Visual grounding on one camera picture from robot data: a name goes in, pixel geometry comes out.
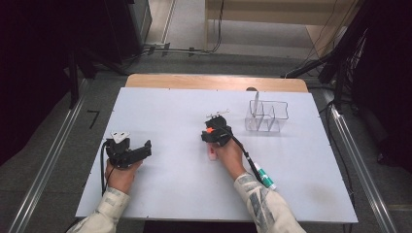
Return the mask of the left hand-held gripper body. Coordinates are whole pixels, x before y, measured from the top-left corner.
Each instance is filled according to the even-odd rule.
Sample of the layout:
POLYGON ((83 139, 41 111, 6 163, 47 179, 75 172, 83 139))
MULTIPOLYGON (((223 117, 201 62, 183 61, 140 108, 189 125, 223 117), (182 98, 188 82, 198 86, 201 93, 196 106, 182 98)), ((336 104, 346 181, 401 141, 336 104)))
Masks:
POLYGON ((129 132, 113 131, 111 138, 106 140, 106 152, 108 154, 110 163, 117 168, 128 168, 130 163, 126 161, 126 156, 130 152, 129 132))

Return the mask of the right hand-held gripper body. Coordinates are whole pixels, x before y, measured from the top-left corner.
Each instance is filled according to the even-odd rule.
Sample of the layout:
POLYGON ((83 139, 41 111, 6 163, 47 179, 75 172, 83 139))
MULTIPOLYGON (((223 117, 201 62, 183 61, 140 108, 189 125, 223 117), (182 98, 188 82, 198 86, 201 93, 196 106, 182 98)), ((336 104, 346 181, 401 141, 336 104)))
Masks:
POLYGON ((223 112, 216 112, 207 116, 208 120, 205 122, 206 129, 212 127, 211 132, 213 141, 206 143, 217 143, 219 146, 224 146, 232 137, 231 127, 227 124, 223 117, 223 112))

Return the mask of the orange highlighter pen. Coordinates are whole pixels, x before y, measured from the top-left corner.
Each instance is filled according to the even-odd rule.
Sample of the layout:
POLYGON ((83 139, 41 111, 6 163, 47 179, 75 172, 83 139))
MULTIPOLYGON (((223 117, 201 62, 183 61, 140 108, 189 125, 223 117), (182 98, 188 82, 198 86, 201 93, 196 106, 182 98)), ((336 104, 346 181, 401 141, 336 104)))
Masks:
MULTIPOLYGON (((206 129, 207 133, 211 133, 212 131, 213 131, 212 127, 208 127, 206 129)), ((215 151, 214 151, 211 143, 207 144, 207 150, 208 150, 208 156, 209 156, 210 160, 216 160, 218 158, 217 155, 215 154, 215 151)))

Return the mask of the clear plastic organizer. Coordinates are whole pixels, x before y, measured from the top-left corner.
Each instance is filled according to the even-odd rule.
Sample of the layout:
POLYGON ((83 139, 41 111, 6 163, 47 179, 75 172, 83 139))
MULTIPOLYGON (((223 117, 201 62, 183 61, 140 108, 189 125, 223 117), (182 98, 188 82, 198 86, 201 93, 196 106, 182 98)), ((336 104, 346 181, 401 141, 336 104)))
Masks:
POLYGON ((251 100, 245 117, 248 131, 280 132, 289 119, 287 102, 258 100, 256 117, 252 116, 253 104, 254 100, 251 100))

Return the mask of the green and white marker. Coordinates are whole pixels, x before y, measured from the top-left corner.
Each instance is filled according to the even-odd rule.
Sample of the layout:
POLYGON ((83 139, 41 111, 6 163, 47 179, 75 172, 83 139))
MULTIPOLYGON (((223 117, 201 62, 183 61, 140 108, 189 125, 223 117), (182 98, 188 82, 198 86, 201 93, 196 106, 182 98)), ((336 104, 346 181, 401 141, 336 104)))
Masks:
POLYGON ((269 189, 275 190, 277 188, 276 184, 271 180, 271 178, 266 174, 266 172, 255 162, 254 163, 257 173, 261 179, 262 184, 269 189))

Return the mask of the person's right hand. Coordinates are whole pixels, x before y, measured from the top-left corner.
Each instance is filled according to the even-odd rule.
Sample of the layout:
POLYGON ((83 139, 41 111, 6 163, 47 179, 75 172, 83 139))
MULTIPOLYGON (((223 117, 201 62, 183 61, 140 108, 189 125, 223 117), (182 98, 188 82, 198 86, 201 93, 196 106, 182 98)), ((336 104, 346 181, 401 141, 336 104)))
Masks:
POLYGON ((242 150, 232 139, 222 147, 218 144, 212 144, 211 147, 234 181, 246 172, 242 150))

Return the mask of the person's left hand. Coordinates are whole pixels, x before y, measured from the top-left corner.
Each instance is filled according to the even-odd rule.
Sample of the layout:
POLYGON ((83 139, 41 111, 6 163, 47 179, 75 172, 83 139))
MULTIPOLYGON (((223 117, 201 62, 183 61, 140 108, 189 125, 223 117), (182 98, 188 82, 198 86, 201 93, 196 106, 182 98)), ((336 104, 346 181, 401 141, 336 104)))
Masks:
POLYGON ((133 185, 137 169, 143 164, 142 161, 133 163, 126 169, 118 169, 107 161, 105 178, 108 187, 115 188, 125 194, 128 194, 133 185))

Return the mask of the black metal stand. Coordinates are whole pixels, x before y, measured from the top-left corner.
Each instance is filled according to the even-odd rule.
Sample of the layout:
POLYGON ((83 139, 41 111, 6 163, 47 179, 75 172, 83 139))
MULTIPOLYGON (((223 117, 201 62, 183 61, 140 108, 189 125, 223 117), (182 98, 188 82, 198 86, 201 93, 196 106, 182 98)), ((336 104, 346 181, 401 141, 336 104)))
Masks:
POLYGON ((68 50, 68 79, 70 82, 70 105, 69 108, 73 109, 79 102, 79 79, 78 70, 81 70, 86 79, 94 79, 97 73, 93 62, 97 61, 110 70, 118 73, 119 75, 128 76, 128 73, 120 66, 109 61, 98 53, 88 48, 73 47, 68 50))
POLYGON ((329 83, 333 77, 336 78, 336 85, 333 91, 334 96, 331 104, 338 112, 341 112, 345 63, 350 51, 353 49, 356 39, 357 32, 347 28, 336 48, 330 53, 317 60, 303 62, 298 68, 283 75, 283 78, 294 79, 316 67, 324 65, 321 74, 318 76, 318 80, 320 83, 329 83))

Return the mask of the grey cabinet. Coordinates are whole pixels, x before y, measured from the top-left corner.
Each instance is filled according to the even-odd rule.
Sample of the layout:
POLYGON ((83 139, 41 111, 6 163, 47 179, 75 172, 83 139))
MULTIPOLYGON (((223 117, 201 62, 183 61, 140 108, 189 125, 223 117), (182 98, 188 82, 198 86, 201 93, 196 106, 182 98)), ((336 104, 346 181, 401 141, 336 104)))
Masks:
POLYGON ((153 22, 149 0, 125 0, 132 20, 132 31, 137 52, 145 45, 151 24, 153 22))

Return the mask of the light wooden bench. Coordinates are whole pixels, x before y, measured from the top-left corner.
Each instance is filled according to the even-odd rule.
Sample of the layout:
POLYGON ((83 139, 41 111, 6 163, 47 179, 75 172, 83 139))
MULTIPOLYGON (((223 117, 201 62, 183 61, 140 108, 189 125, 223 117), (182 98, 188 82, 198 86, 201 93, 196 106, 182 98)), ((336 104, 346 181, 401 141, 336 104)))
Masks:
POLYGON ((357 14, 361 0, 204 0, 205 36, 208 20, 302 24, 306 26, 316 54, 327 55, 344 26, 357 14))

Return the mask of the metal floor rail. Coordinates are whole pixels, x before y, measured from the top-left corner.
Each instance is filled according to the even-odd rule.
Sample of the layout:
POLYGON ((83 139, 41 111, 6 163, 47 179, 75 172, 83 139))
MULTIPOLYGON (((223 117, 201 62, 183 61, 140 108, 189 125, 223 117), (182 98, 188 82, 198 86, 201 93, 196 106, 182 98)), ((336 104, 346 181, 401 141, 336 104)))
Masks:
POLYGON ((362 159, 361 152, 350 132, 345 117, 339 114, 335 107, 332 107, 330 111, 381 232, 397 233, 389 210, 362 159))
POLYGON ((86 98, 86 94, 92 84, 92 81, 82 80, 80 85, 80 97, 78 102, 70 109, 65 115, 65 119, 60 125, 58 132, 56 133, 54 140, 51 144, 51 148, 48 151, 42 166, 37 173, 32 185, 30 185, 28 191, 24 195, 22 203, 18 208, 17 215, 14 218, 7 233, 24 233, 24 230, 31 219, 34 210, 42 196, 42 193, 46 187, 46 184, 52 174, 55 163, 57 162, 60 153, 67 141, 67 138, 73 128, 73 125, 79 115, 81 107, 83 106, 86 98))

